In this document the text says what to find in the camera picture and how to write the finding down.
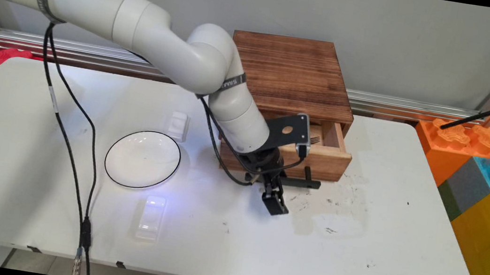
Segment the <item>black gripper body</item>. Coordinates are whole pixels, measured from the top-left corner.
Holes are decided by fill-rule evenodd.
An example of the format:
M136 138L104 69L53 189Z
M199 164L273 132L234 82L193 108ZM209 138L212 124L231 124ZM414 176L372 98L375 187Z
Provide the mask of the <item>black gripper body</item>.
M285 162L279 148L271 148L263 151L250 152L241 155L244 165L255 172L265 172L266 176L256 176L245 172L245 182L255 181L270 184L271 187L282 188L281 176L285 176Z

